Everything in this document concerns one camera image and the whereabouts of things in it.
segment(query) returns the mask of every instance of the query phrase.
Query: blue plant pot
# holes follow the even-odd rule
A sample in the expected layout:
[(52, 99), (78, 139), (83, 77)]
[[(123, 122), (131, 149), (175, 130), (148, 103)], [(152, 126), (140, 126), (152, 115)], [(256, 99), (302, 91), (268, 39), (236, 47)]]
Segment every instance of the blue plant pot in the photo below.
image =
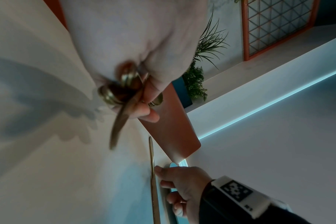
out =
[(180, 77), (172, 82), (176, 93), (180, 99), (184, 108), (189, 107), (193, 104), (190, 97), (188, 96), (188, 91), (186, 90), (183, 77)]

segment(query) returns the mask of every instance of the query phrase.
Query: leafy green plant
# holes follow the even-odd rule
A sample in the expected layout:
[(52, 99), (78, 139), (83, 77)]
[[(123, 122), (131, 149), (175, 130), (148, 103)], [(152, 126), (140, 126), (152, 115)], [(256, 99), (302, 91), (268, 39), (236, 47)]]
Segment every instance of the leafy green plant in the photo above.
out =
[(222, 54), (221, 52), (218, 51), (218, 49), (226, 48), (225, 46), (223, 46), (223, 44), (228, 45), (224, 42), (228, 33), (224, 36), (223, 31), (225, 31), (226, 29), (217, 31), (220, 20), (218, 20), (215, 23), (215, 25), (211, 28), (212, 17), (213, 17), (213, 11), (209, 19), (209, 22), (200, 37), (198, 47), (196, 48), (196, 51), (195, 51), (194, 60), (201, 61), (203, 58), (205, 58), (206, 60), (211, 62), (216, 67), (216, 65), (211, 61), (211, 59), (213, 58), (211, 56), (207, 56), (206, 54), (211, 54), (217, 57), (218, 59), (220, 59), (216, 55), (216, 53)]
[(206, 90), (202, 86), (204, 81), (204, 71), (202, 67), (195, 67), (196, 61), (193, 60), (190, 64), (189, 69), (183, 74), (184, 84), (188, 91), (190, 98), (195, 99), (202, 97), (204, 101), (208, 97)]

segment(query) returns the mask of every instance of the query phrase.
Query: gold utensil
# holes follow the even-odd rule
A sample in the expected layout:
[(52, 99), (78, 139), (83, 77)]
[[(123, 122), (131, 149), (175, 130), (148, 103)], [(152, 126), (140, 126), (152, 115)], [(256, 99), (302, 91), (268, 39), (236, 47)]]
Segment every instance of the gold utensil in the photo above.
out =
[(156, 175), (154, 174), (154, 153), (153, 153), (153, 141), (152, 137), (149, 137), (149, 145), (150, 145), (150, 153), (151, 153), (151, 165), (152, 165), (152, 173), (151, 173), (151, 197), (152, 197), (152, 211), (153, 211), (153, 223), (160, 224), (160, 206), (158, 203), (158, 193), (157, 193), (157, 183), (156, 183)]
[[(110, 83), (98, 88), (98, 94), (105, 103), (121, 106), (110, 134), (110, 149), (114, 149), (117, 145), (120, 131), (134, 112), (135, 105), (140, 102), (145, 86), (145, 81), (138, 73), (137, 66), (133, 62), (124, 63), (120, 67), (118, 74), (120, 83)], [(160, 94), (148, 105), (150, 107), (157, 106), (162, 101), (163, 95)]]

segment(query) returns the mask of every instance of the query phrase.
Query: triangle pattern grid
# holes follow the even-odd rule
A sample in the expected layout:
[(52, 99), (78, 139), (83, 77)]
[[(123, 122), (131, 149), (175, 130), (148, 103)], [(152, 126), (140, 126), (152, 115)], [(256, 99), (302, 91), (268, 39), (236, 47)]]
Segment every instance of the triangle pattern grid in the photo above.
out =
[(248, 0), (249, 55), (305, 28), (315, 0)]

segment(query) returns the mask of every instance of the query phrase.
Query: table surface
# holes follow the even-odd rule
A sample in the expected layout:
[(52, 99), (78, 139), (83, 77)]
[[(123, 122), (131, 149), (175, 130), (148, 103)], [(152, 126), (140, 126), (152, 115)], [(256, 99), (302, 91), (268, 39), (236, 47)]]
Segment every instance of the table surface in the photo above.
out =
[(110, 151), (114, 118), (45, 3), (0, 1), (0, 223), (153, 223), (149, 133), (130, 120)]

